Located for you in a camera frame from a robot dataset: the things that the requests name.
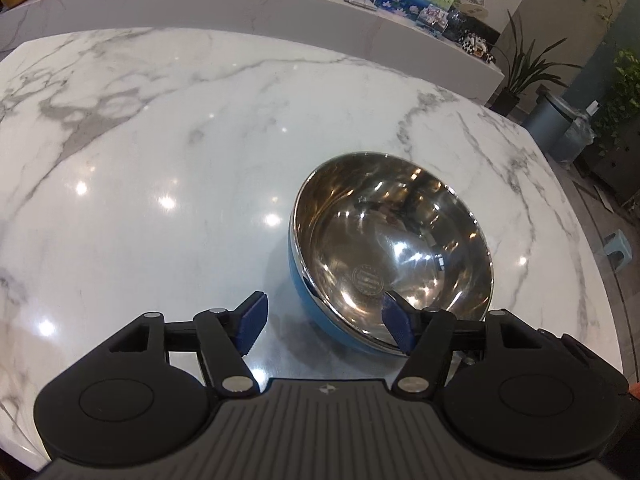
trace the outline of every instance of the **teal wall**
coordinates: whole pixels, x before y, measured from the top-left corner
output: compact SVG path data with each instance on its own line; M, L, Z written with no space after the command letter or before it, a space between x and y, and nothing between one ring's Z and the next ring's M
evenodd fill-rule
M640 0L626 1L603 42L562 96L578 108L600 101L612 81L613 59L620 48L631 48L640 55Z

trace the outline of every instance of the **trash can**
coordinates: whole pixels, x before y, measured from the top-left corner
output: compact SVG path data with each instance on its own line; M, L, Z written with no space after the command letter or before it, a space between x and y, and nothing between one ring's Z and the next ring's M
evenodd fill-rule
M578 117L588 119L586 113L572 107L564 99L544 92L522 126L531 134L540 150L546 153Z
M560 166L568 169L585 146L593 142L595 136L589 121L578 117L551 147L549 155Z

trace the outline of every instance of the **trash can lid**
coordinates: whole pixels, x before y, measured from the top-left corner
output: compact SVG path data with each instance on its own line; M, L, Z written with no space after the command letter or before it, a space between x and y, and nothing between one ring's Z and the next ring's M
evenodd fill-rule
M583 111L572 107L567 101L557 95L553 95L551 92L545 92L544 97L571 123L573 123L578 117L586 116Z

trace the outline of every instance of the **blue bowl exterior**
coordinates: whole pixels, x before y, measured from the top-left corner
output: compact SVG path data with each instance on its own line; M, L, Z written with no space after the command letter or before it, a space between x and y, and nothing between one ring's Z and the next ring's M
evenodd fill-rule
M296 287L296 291L302 300L302 306L306 311L306 314L318 325L327 335L331 336L336 341L339 341L345 346L350 348L361 350L363 352L367 352L369 354L382 354L383 352L366 346L365 344L359 342L356 338L348 335L344 330L341 330L337 327L329 317L320 309L320 307L316 304L315 300L309 293L308 289L300 274L298 273L298 269L296 268L296 262L293 259L293 252L291 249L291 234L289 233L288 237L289 242L289 272L291 273L291 279L293 280L293 284Z

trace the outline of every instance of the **silver screw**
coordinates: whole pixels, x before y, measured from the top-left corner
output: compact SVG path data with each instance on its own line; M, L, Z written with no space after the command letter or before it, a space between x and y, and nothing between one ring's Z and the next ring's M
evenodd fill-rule
M244 375L234 375L222 381L222 387L228 392L245 392L254 386L254 382Z
M398 388L409 394L419 394L429 387L429 381L422 377L403 377L398 381Z

